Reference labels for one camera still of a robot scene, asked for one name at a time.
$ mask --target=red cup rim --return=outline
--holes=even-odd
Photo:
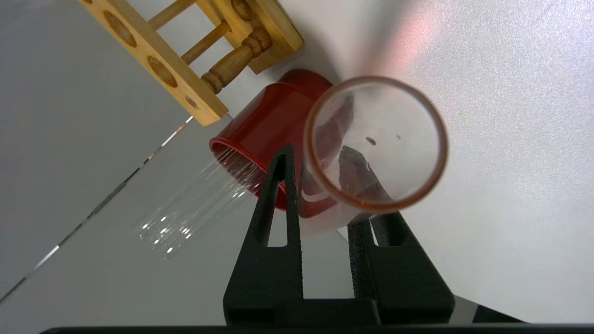
[[[260,163],[259,161],[257,161],[255,159],[255,157],[252,154],[250,154],[250,152],[247,151],[240,144],[234,143],[226,138],[221,138],[221,137],[211,138],[210,141],[208,142],[208,146],[210,146],[210,150],[212,152],[214,151],[215,144],[221,144],[223,146],[230,147],[231,149],[236,150],[237,152],[239,152],[239,154],[243,155],[246,159],[248,159],[249,161],[254,163],[256,166],[258,166],[258,168],[260,168],[260,170],[264,174],[266,174],[268,172],[268,166],[263,167],[264,165],[262,163]],[[285,185],[283,183],[279,183],[279,187],[283,191],[283,193],[286,193]]]
[[[433,169],[431,176],[427,179],[423,186],[416,190],[414,193],[401,200],[389,204],[380,203],[376,201],[362,200],[359,197],[355,197],[336,188],[334,183],[326,177],[321,166],[316,162],[317,160],[315,158],[313,130],[316,116],[320,112],[321,107],[331,97],[342,92],[343,90],[366,83],[386,84],[388,86],[396,87],[411,94],[423,107],[425,107],[426,111],[429,113],[431,119],[433,120],[433,123],[437,130],[437,137],[439,141],[439,154],[437,156],[437,163],[435,164],[435,168]],[[336,86],[329,88],[314,103],[314,106],[311,108],[311,112],[309,113],[307,120],[305,121],[304,148],[305,159],[312,169],[312,174],[315,180],[318,181],[324,187],[324,189],[328,191],[334,198],[363,211],[387,213],[396,212],[400,209],[415,204],[417,201],[425,197],[435,187],[446,167],[448,142],[446,127],[439,113],[437,112],[437,109],[423,93],[398,80],[379,76],[364,76],[346,80]]]

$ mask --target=wooden dowel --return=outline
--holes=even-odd
[[[241,46],[219,60],[201,79],[215,94],[227,86],[244,70],[248,63],[272,46],[268,32],[256,28],[246,37]]]
[[[174,17],[179,15],[194,4],[196,0],[176,0],[170,4],[167,8],[163,9],[160,13],[155,15],[148,21],[148,24],[153,30],[157,31],[163,27],[167,22],[173,20]]]
[[[223,37],[231,28],[227,24],[227,22],[223,21],[218,26],[216,26],[213,31],[209,32],[203,39],[201,39],[196,45],[190,48],[184,55],[182,56],[182,60],[185,61],[186,64],[192,63],[198,58],[204,51],[208,50],[213,44],[216,43],[221,37]]]

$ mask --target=cup rim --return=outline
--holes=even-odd
[[[341,93],[342,91],[354,87],[360,86],[362,84],[385,84],[388,86],[392,86],[398,88],[400,90],[404,90],[405,92],[412,95],[429,113],[437,131],[438,137],[438,156],[437,162],[431,175],[427,178],[427,181],[418,188],[414,193],[408,195],[407,197],[394,201],[392,203],[381,203],[377,201],[369,201],[363,200],[359,197],[355,197],[351,194],[345,193],[342,190],[338,189],[333,182],[331,182],[325,175],[321,168],[321,166],[317,163],[317,159],[315,158],[314,152],[314,124],[317,115],[319,114],[322,106],[333,96]],[[311,112],[309,113],[307,120],[305,121],[305,129],[304,129],[304,150],[305,150],[305,163],[309,164],[311,167],[311,173],[315,180],[319,182],[323,189],[328,191],[331,196],[335,199],[342,201],[350,206],[355,208],[361,209],[363,211],[368,212],[396,212],[398,210],[404,209],[410,205],[415,204],[417,201],[425,197],[437,184],[440,180],[447,162],[447,153],[448,153],[448,141],[447,141],[447,132],[446,126],[441,119],[439,112],[437,111],[436,107],[433,103],[419,90],[409,86],[401,81],[387,78],[387,77],[380,77],[374,75],[362,76],[362,77],[355,77],[348,79],[336,86],[329,88],[322,96],[314,103],[314,106],[311,108]]]

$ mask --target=wooden test tube rack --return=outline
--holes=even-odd
[[[227,114],[216,94],[246,66],[258,74],[303,44],[276,0],[176,0],[148,21],[126,0],[79,2],[203,126]],[[215,28],[180,56],[157,31],[193,4]],[[223,36],[235,49],[199,77],[188,65]]]

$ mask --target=white table surface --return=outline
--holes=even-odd
[[[306,45],[225,103],[292,67],[416,86],[444,117],[450,160],[403,215],[452,291],[529,322],[594,321],[594,4],[280,2]],[[9,301],[21,311],[24,293]]]
[[[0,333],[56,326],[224,325],[223,294],[255,196],[198,230],[171,260],[133,233],[134,222],[213,157],[207,140],[229,122],[191,122],[91,222],[0,307]],[[270,245],[286,244],[276,212]],[[347,242],[335,231],[302,243],[306,298],[352,298]]]
[[[0,1],[0,298],[187,118],[76,1]]]

